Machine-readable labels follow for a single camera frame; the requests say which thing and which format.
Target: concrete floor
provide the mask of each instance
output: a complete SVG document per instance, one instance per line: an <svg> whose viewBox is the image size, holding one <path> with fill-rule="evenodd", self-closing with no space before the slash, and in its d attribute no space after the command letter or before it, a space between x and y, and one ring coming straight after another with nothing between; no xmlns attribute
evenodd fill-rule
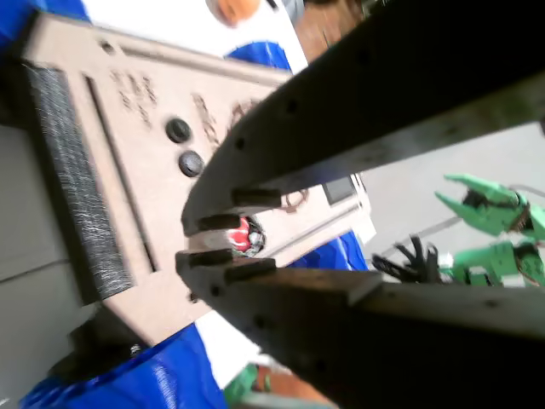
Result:
<svg viewBox="0 0 545 409"><path fill-rule="evenodd" d="M18 400L72 351L82 308L27 136L0 126L0 407ZM20 275L36 270L34 273Z"/></svg>

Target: black button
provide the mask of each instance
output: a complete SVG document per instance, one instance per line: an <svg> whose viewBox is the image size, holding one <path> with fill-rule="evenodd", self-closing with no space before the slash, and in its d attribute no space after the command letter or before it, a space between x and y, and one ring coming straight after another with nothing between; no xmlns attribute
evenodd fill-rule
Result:
<svg viewBox="0 0 545 409"><path fill-rule="evenodd" d="M169 139L174 143L184 143L191 139L191 127L186 121L172 118L164 128Z"/></svg>
<svg viewBox="0 0 545 409"><path fill-rule="evenodd" d="M204 161L195 151L186 151L178 158L181 173L187 177L199 176L204 169Z"/></svg>

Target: blue tarp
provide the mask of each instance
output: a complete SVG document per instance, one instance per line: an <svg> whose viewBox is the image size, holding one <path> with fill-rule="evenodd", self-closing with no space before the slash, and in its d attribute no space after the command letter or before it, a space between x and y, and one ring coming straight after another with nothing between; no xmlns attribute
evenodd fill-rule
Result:
<svg viewBox="0 0 545 409"><path fill-rule="evenodd" d="M26 19L35 9L89 21L87 11L80 0L1 0L0 49L17 37Z"/></svg>

